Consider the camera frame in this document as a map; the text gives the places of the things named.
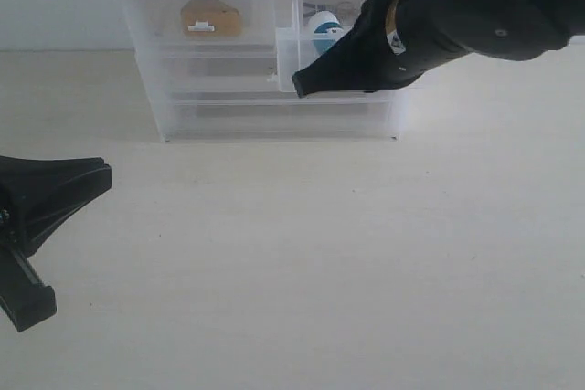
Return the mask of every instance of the white wall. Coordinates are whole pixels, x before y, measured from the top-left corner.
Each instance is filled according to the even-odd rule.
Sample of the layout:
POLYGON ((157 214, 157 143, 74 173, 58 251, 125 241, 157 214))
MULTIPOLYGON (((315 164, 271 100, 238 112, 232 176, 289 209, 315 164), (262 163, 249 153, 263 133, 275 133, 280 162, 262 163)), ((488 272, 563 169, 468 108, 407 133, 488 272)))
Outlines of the white wall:
POLYGON ((131 46, 118 0, 0 0, 0 50, 131 46))

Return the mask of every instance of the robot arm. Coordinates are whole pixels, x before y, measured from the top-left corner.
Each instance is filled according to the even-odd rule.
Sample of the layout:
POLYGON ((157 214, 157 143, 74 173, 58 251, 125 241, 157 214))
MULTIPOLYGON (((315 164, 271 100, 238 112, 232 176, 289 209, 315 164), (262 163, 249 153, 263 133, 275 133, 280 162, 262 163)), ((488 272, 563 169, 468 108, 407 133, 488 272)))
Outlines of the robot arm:
POLYGON ((366 0, 354 29, 293 81, 319 91, 393 90, 479 53, 510 60, 585 34, 585 0, 366 0))

